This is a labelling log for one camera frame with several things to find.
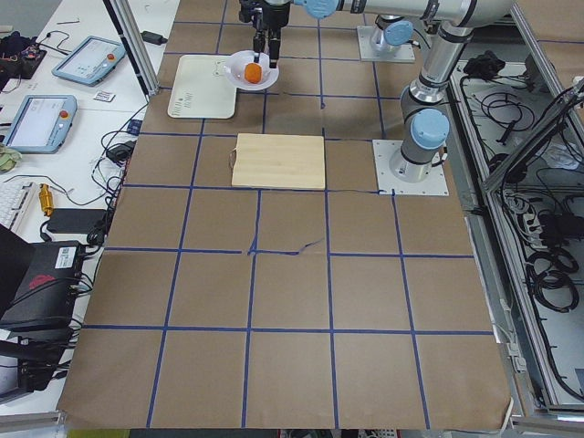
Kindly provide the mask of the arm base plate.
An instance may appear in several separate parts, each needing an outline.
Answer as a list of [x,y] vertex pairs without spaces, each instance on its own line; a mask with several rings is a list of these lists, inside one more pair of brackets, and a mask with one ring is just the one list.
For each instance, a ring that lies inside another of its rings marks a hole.
[[413,164],[402,156],[402,141],[373,140],[378,192],[386,195],[448,196],[440,154]]
[[369,62],[408,63],[415,61],[410,42],[412,34],[390,41],[389,29],[381,30],[376,26],[358,26],[357,39],[360,60]]

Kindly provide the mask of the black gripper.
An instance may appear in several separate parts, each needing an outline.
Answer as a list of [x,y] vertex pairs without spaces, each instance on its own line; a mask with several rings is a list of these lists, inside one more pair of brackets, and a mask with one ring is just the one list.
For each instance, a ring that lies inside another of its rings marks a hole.
[[288,0],[240,0],[239,20],[251,23],[256,30],[253,38],[254,63],[258,63],[266,45],[268,30],[269,67],[276,68],[280,58],[281,29],[288,25],[290,2]]

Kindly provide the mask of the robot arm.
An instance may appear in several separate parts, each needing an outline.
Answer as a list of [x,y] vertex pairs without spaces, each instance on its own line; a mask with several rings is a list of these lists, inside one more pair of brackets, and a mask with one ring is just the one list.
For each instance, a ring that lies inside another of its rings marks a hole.
[[403,16],[377,15],[370,37],[375,55],[389,55],[412,40],[413,23]]
[[438,109],[444,90],[474,30],[488,26],[510,12],[511,1],[242,1],[239,20],[255,29],[253,50],[268,49],[269,66],[277,65],[281,30],[288,25],[292,5],[302,6],[317,20],[337,12],[403,16],[439,21],[417,79],[401,95],[404,140],[389,160],[391,173],[407,183],[423,181],[432,160],[450,131],[450,122]]

